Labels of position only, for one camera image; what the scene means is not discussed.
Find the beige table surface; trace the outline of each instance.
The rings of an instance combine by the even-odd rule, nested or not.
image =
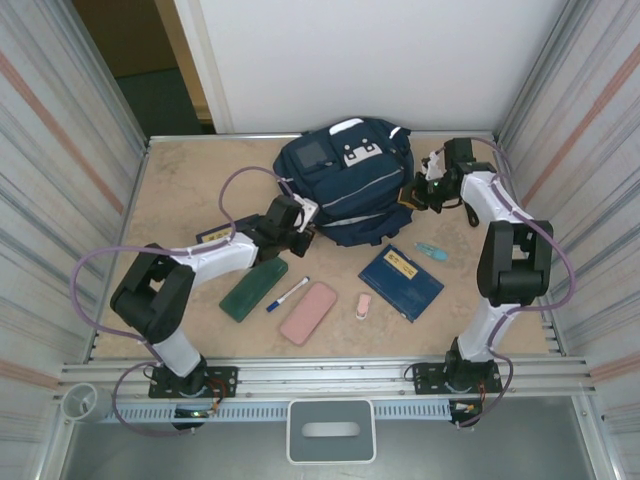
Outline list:
[[[158,142],[151,155],[133,212],[128,245],[156,242],[163,247],[194,245],[196,233],[225,223],[218,211],[218,192],[235,170],[248,165],[270,167],[280,148],[291,139],[193,139]],[[416,160],[442,145],[446,138],[411,139]],[[476,158],[491,160],[484,145],[474,145]],[[234,218],[264,213],[278,194],[275,181],[261,172],[236,178],[228,189],[225,207]],[[476,267],[486,228],[471,228],[464,208],[416,212],[413,223],[382,246],[338,247],[316,236],[302,259],[283,253],[289,271],[242,323],[227,317],[220,300],[246,272],[232,272],[197,288],[190,297],[182,327],[205,356],[384,356],[429,355],[446,352],[453,338],[471,321],[479,301]],[[443,248],[449,260],[436,262],[414,249],[417,241]],[[371,291],[358,273],[389,242],[400,248],[445,285],[434,302],[410,323]],[[121,279],[133,255],[119,259],[111,289]],[[298,347],[278,331],[280,323],[304,295],[308,286],[290,297],[274,312],[265,308],[309,275],[338,292],[338,301],[309,341]],[[355,318],[360,292],[373,294],[369,316]],[[126,329],[111,310],[104,324]],[[546,353],[547,343],[537,314],[521,315],[507,332],[499,350],[507,353]],[[101,334],[93,356],[148,356],[146,349],[128,338]]]

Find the white wall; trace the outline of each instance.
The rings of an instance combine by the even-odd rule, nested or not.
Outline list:
[[[175,0],[219,132],[497,128],[565,0]]]

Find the purple cable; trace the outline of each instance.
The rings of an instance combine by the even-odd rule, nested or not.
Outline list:
[[[500,147],[498,147],[498,145],[496,145],[495,143],[479,137],[471,137],[471,139],[484,143],[486,145],[489,145],[499,155],[502,156],[505,164],[507,165],[509,164],[509,157],[507,156],[506,152]],[[495,358],[503,360],[504,362],[507,363],[507,365],[509,365],[509,375],[507,377],[507,381],[504,383],[502,390],[500,391],[498,396],[493,400],[493,402],[491,402],[491,404],[487,408],[485,408],[482,412],[480,412],[475,417],[472,417],[469,420],[465,420],[464,422],[460,423],[458,425],[459,427],[469,426],[477,422],[478,420],[480,420],[482,417],[486,416],[489,412],[491,412],[496,407],[496,405],[500,402],[500,400],[502,400],[502,397],[504,397],[504,395],[507,393],[507,390],[509,389],[509,385],[511,385],[511,381],[513,380],[513,368],[514,368],[513,362],[506,355],[502,355],[493,350],[493,341],[498,335],[498,332],[500,331],[502,326],[509,319],[509,317],[519,312],[544,312],[544,311],[560,308],[566,305],[567,303],[569,303],[569,300],[571,300],[571,297],[573,297],[573,294],[575,293],[575,289],[576,289],[576,273],[573,269],[573,266],[571,265],[571,260],[569,260],[569,257],[567,256],[567,254],[562,250],[562,247],[560,246],[560,244],[557,241],[555,241],[553,237],[551,237],[547,232],[545,232],[542,228],[540,228],[533,220],[530,220],[529,218],[525,217],[520,212],[512,211],[511,204],[507,201],[506,198],[504,198],[504,196],[502,195],[502,193],[500,193],[500,190],[496,186],[496,183],[500,177],[504,177],[504,175],[496,174],[491,179],[491,191],[498,198],[500,203],[502,203],[502,205],[504,205],[505,208],[509,209],[509,211],[513,214],[515,218],[520,220],[522,223],[526,224],[538,235],[544,238],[544,240],[548,242],[549,245],[551,245],[551,248],[553,248],[556,251],[560,259],[562,260],[562,263],[564,263],[564,266],[567,269],[567,273],[569,274],[569,290],[567,291],[567,294],[564,296],[564,298],[556,303],[552,303],[550,305],[541,305],[541,306],[514,307],[512,309],[507,310],[504,313],[504,315],[500,317],[500,320],[498,320],[495,327],[493,327],[491,334],[489,335],[489,339],[487,340],[487,347],[491,355],[493,355]]]
[[[132,338],[134,340],[139,341],[140,343],[142,343],[147,348],[147,350],[149,350],[149,352],[154,356],[154,358],[158,362],[162,363],[162,358],[160,357],[160,355],[158,355],[158,352],[156,352],[155,349],[141,335],[138,335],[136,333],[126,332],[124,330],[117,330],[115,328],[105,327],[104,325],[100,325],[98,322],[92,320],[85,313],[85,311],[82,309],[82,306],[80,305],[80,301],[78,300],[78,275],[80,274],[80,270],[93,257],[97,257],[99,255],[104,255],[106,253],[136,252],[136,253],[151,253],[153,255],[167,255],[167,256],[174,256],[174,257],[187,257],[187,256],[199,254],[199,253],[212,252],[214,250],[217,250],[219,248],[224,247],[229,242],[231,242],[231,240],[233,240],[233,238],[236,235],[236,224],[233,221],[233,218],[231,217],[231,215],[229,215],[227,210],[224,208],[224,204],[223,204],[224,194],[227,191],[227,188],[229,187],[229,184],[231,183],[231,181],[234,178],[236,178],[241,173],[244,173],[244,172],[247,172],[247,171],[250,171],[250,170],[257,170],[257,171],[260,171],[260,172],[268,173],[269,175],[275,177],[276,180],[282,184],[284,190],[289,194],[289,196],[293,196],[293,192],[291,191],[291,188],[289,187],[289,185],[287,185],[286,181],[283,178],[281,178],[278,175],[276,175],[271,170],[269,170],[267,168],[264,168],[264,167],[255,167],[255,166],[244,167],[244,168],[241,168],[240,170],[237,170],[236,172],[231,174],[231,176],[229,178],[227,178],[227,180],[222,185],[222,188],[220,189],[220,195],[218,196],[218,208],[220,209],[222,214],[225,216],[225,218],[229,221],[229,223],[231,225],[231,234],[228,237],[225,237],[226,241],[220,241],[219,243],[216,243],[214,245],[210,245],[208,247],[195,248],[193,250],[172,250],[172,249],[166,249],[166,248],[129,247],[129,246],[104,247],[104,248],[98,248],[96,250],[92,250],[91,252],[89,252],[86,255],[82,256],[80,258],[80,260],[78,260],[78,262],[73,267],[73,270],[71,271],[71,276],[69,278],[69,293],[70,293],[70,297],[71,297],[71,305],[73,306],[73,309],[75,310],[75,312],[78,315],[78,317],[80,317],[80,319],[82,321],[84,321],[87,325],[89,325],[91,328],[95,328],[96,330],[98,330],[100,332],[111,333],[113,335],[119,335],[121,337]],[[146,429],[143,429],[143,428],[134,427],[133,425],[129,424],[120,415],[120,413],[118,412],[118,410],[116,408],[116,396],[117,396],[117,393],[118,393],[118,388],[120,387],[120,384],[122,383],[124,378],[127,375],[129,375],[129,373],[131,373],[136,368],[142,367],[143,365],[147,366],[147,365],[155,365],[155,364],[156,364],[155,362],[139,363],[139,364],[131,367],[130,369],[126,370],[122,374],[122,376],[120,377],[120,379],[116,383],[116,386],[115,386],[115,388],[113,390],[113,411],[114,411],[114,415],[116,416],[116,418],[120,421],[120,423],[122,425],[124,425],[125,427],[129,428],[130,430],[132,430],[134,432],[140,433],[141,435],[147,435],[147,436],[152,436],[152,437],[155,437],[155,436],[160,436],[160,437],[176,436],[176,434],[177,435],[181,435],[183,433],[183,431],[181,431],[181,432],[154,432],[153,430],[146,430]]]

